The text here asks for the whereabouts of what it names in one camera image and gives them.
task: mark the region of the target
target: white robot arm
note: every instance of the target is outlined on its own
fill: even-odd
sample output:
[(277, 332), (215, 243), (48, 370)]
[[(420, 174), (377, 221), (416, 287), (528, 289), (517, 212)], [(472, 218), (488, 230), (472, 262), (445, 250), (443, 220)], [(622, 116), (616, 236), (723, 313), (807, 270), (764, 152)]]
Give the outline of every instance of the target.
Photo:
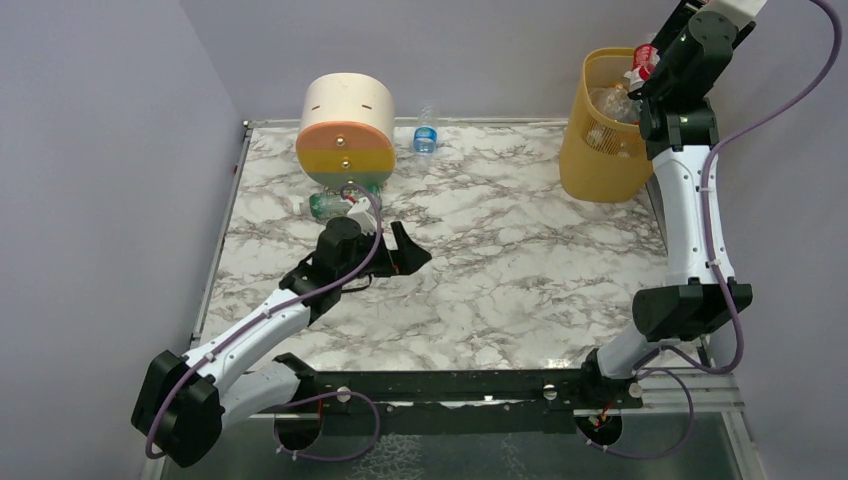
[[(753, 30), (764, 4), (713, 0), (705, 6), (683, 0), (653, 42), (660, 62), (632, 94), (642, 100), (640, 132), (660, 186), (668, 271), (664, 286), (634, 296), (634, 323), (587, 359), (601, 378), (613, 381), (611, 391), (620, 389), (616, 382), (632, 379), (661, 345), (693, 340), (729, 320), (720, 281), (728, 285), (739, 311), (751, 303), (751, 287), (735, 282), (725, 248), (717, 162), (708, 162), (718, 128), (705, 95)], [(714, 265), (723, 278), (716, 278)]]
[(288, 366), (245, 372), (338, 303), (349, 279), (411, 275), (431, 260), (400, 222), (391, 225), (398, 249), (390, 251), (370, 205), (361, 199), (331, 219), (315, 251), (247, 317), (181, 357), (165, 351), (153, 359), (131, 418), (152, 439), (148, 449), (155, 443), (178, 465), (192, 465), (224, 428), (291, 400), (300, 380)]

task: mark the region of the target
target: white marble surface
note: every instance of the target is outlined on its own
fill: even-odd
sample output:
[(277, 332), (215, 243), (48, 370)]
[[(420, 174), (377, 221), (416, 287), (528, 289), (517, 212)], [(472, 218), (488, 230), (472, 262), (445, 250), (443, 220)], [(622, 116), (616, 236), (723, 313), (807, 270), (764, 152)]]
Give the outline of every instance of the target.
[[(260, 365), (293, 352), (323, 370), (574, 367), (631, 321), (637, 290), (661, 284), (665, 248), (647, 195), (570, 198), (561, 129), (445, 128), (426, 174), (409, 158), (411, 134), (396, 131), (383, 214), (433, 261), (346, 295)], [(297, 163), (296, 135), (253, 134), (203, 342), (259, 304), (323, 229), (287, 207), (320, 190)]]

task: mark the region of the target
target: mesh trash bin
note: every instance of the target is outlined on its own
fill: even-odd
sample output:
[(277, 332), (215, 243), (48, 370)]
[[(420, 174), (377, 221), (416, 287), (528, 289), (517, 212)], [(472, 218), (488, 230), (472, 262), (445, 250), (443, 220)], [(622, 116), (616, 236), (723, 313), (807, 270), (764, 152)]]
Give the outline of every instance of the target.
[(583, 62), (559, 162), (562, 186), (574, 198), (624, 202), (633, 198), (651, 176), (639, 126), (604, 116), (589, 99), (591, 89), (621, 82), (632, 61), (632, 48), (604, 48), (589, 54)]

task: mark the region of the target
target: black mounting bar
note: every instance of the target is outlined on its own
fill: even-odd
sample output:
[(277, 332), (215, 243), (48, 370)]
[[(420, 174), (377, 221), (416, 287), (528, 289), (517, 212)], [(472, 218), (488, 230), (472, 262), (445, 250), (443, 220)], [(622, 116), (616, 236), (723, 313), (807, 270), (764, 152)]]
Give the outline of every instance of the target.
[[(381, 433), (403, 435), (482, 434), (508, 432), (574, 433), (574, 410), (641, 408), (642, 401), (623, 389), (615, 397), (599, 391), (582, 369), (316, 372), (291, 353), (274, 359), (300, 379), (294, 400), (344, 387), (378, 404)], [(460, 405), (475, 402), (474, 405)], [(315, 413), (314, 405), (294, 411)], [(291, 413), (270, 409), (265, 413)], [(373, 432), (371, 409), (355, 398), (324, 400), (321, 417), (277, 420), (283, 443), (314, 432), (329, 436), (367, 436)]]

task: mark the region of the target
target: lavender wall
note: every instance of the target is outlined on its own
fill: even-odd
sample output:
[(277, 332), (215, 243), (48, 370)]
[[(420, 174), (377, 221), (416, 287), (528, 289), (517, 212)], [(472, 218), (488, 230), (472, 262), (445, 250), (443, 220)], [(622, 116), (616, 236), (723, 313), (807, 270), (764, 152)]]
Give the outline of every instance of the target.
[[(848, 20), (848, 5), (831, 3)], [(810, 2), (772, 0), (758, 23), (714, 95), (725, 133), (794, 96), (830, 49), (830, 24)], [(848, 421), (838, 413), (848, 397), (846, 85), (842, 58), (819, 90), (728, 147), (719, 163), (728, 251), (739, 279), (754, 286), (737, 379), (776, 480), (848, 470)], [(724, 359), (732, 337), (716, 338)]]
[(0, 6), (0, 477), (135, 478), (241, 120), (176, 0)]
[(586, 53), (636, 45), (670, 0), (181, 0), (236, 108), (299, 118), (312, 80), (383, 81), (400, 116), (567, 115)]

